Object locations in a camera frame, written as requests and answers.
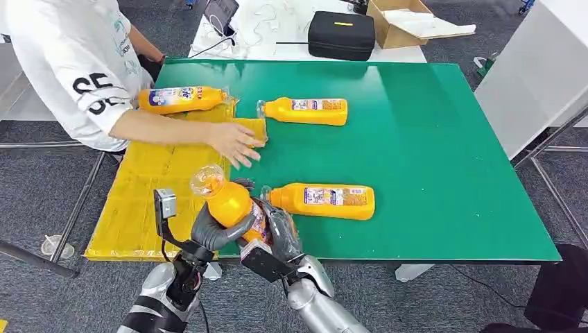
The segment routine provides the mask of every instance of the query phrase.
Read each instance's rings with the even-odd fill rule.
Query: black case
[[[371,16],[316,12],[309,28],[309,53],[315,57],[365,61],[375,42]]]

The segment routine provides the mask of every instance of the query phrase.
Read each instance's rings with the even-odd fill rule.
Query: yellow foam mat
[[[263,119],[234,118],[234,105],[220,105],[210,111],[174,114],[171,117],[193,121],[233,121],[266,138]],[[106,204],[84,256],[89,260],[160,261],[162,240],[157,236],[153,190],[173,189],[177,199],[177,216],[169,219],[171,232],[183,241],[190,235],[196,214],[204,200],[195,197],[189,187],[190,177],[202,166],[216,163],[227,173],[229,162],[206,145],[159,146],[132,142],[116,173]],[[166,244],[166,254],[173,257],[178,248]]]

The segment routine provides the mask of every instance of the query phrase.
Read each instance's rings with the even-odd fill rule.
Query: floor
[[[197,22],[183,0],[120,0],[121,9],[164,52],[183,56]],[[430,62],[457,62],[468,82],[479,78],[472,62],[499,50],[522,18],[511,0],[428,0],[439,17],[457,24],[478,24],[476,35],[432,41],[423,47]],[[0,122],[0,141],[67,139],[53,122]],[[562,140],[588,144],[588,130],[574,130]],[[62,229],[92,167],[97,152],[87,148],[52,151],[0,150],[0,235],[39,253],[44,234]],[[573,213],[588,230],[588,158],[551,153],[541,156],[553,181]],[[116,165],[106,160],[99,171],[71,244],[81,252],[98,219]],[[526,165],[521,181],[556,242],[580,245],[565,216],[539,175]],[[7,332],[113,332],[129,310],[154,263],[88,262],[78,256],[65,262],[80,270],[66,280],[14,259],[0,259],[0,318]],[[457,274],[451,267],[434,266],[409,283],[394,278],[392,264],[326,264],[336,299],[372,332],[477,332],[491,322],[532,327],[521,309],[512,309],[486,288]],[[511,302],[523,305],[533,287],[534,266],[460,266],[492,285]],[[305,332],[288,309],[280,286],[268,286],[248,269],[224,265],[223,279],[203,287],[202,301],[212,332]],[[193,313],[188,332],[204,332],[200,314]]]

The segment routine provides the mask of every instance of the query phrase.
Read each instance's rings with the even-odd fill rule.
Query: yellow plastic bottle
[[[257,102],[257,114],[286,123],[319,123],[343,126],[347,121],[345,99],[289,99]]]
[[[249,213],[253,213],[255,222],[243,238],[246,241],[259,239],[267,244],[271,242],[263,210],[251,200],[245,187],[225,179],[220,166],[210,164],[201,168],[192,177],[190,187],[194,194],[205,198],[210,214],[226,228],[236,225]]]
[[[291,214],[368,220],[374,215],[374,190],[367,186],[301,184],[261,189],[261,199]]]
[[[221,104],[227,92],[212,87],[145,89],[138,93],[139,108],[149,113],[169,114],[208,110]]]

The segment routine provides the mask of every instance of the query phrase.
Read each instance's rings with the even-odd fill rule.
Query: green table
[[[294,216],[306,253],[403,262],[557,261],[541,219],[457,65],[169,60],[157,87],[230,87],[259,99],[345,98],[343,127],[268,120],[261,162],[231,176],[371,186],[369,221]],[[236,249],[221,252],[235,256]]]

